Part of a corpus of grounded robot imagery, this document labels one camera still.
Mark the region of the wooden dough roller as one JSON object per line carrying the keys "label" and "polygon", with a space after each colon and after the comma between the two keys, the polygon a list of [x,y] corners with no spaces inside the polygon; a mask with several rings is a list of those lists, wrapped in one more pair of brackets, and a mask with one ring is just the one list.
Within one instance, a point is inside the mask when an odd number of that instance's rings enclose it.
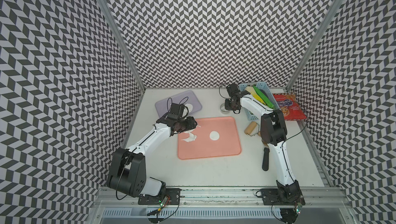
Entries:
{"label": "wooden dough roller", "polygon": [[245,135],[252,137],[258,135],[261,137],[260,134],[260,125],[254,121],[252,121],[244,130]]}

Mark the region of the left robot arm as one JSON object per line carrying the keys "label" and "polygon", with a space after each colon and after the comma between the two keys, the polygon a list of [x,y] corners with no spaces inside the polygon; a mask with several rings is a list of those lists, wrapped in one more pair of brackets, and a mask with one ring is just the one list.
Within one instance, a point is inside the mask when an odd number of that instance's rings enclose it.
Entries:
{"label": "left robot arm", "polygon": [[175,134],[193,130],[198,123],[188,115],[184,104],[172,103],[153,128],[137,143],[112,155],[106,186],[130,197],[149,196],[162,202],[166,196],[166,184],[146,175],[146,157],[159,145]]}

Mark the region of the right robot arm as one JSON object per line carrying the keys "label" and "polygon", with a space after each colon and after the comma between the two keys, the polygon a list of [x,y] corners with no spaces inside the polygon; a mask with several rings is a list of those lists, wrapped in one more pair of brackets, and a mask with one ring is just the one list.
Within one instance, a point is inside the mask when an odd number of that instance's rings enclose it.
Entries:
{"label": "right robot arm", "polygon": [[234,113],[247,109],[260,121],[260,136],[268,146],[277,173],[277,198],[280,204],[304,205],[305,200],[299,182],[294,176],[289,161],[284,115],[279,109],[273,109],[260,103],[248,91],[241,91],[235,83],[226,86],[229,96],[224,108]]}

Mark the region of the white dough scrap strip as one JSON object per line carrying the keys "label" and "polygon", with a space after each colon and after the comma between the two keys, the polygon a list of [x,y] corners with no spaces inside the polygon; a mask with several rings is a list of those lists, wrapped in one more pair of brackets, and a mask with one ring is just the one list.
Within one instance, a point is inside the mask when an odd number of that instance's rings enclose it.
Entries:
{"label": "white dough scrap strip", "polygon": [[180,134],[181,138],[180,140],[185,141],[185,142],[193,142],[198,139],[198,131],[200,131],[201,126],[197,126],[195,129],[189,130],[182,132]]}

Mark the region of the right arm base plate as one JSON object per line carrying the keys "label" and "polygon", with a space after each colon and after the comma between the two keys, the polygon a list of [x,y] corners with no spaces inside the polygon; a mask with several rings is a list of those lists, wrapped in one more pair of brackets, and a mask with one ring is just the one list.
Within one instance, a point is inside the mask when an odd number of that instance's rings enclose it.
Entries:
{"label": "right arm base plate", "polygon": [[302,206],[306,205],[305,199],[302,194],[292,198],[291,200],[282,202],[278,194],[277,188],[262,188],[258,190],[255,194],[257,198],[260,198],[263,201],[263,204],[265,206],[271,206],[271,205],[297,206],[298,204],[301,204]]}

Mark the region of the pink tray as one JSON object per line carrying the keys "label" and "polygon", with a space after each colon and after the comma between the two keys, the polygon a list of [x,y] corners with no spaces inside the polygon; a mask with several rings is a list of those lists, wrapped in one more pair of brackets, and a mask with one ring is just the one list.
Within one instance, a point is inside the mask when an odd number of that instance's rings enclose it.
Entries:
{"label": "pink tray", "polygon": [[[197,119],[198,139],[193,142],[180,140],[178,134],[177,156],[181,160],[233,156],[241,153],[241,143],[236,121],[233,117],[213,117]],[[209,138],[211,131],[217,131],[220,138],[213,141]]]}

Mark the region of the cut round dough wrapper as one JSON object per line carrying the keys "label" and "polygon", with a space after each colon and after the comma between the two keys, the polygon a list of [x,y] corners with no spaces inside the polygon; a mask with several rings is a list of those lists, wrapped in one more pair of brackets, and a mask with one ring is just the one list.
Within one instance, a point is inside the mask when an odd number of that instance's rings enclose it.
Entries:
{"label": "cut round dough wrapper", "polygon": [[209,134],[209,138],[213,141],[216,141],[220,138],[220,134],[217,131],[211,131]]}

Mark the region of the black handled scraper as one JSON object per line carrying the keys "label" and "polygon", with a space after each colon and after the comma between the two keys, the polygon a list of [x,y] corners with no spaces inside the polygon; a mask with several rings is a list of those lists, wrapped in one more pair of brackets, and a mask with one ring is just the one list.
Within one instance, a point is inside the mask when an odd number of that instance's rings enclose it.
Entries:
{"label": "black handled scraper", "polygon": [[262,162],[262,170],[268,171],[269,170],[269,153],[270,148],[266,142],[263,141],[264,144],[264,154],[263,154],[263,162]]}

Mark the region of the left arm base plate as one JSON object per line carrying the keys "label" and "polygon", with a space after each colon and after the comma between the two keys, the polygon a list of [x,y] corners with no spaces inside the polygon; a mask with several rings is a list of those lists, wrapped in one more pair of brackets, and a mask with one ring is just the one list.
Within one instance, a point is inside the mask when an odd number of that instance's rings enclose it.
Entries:
{"label": "left arm base plate", "polygon": [[178,205],[180,203],[180,188],[166,188],[160,192],[158,196],[140,195],[138,199],[139,205],[160,205],[167,203],[167,205]]}

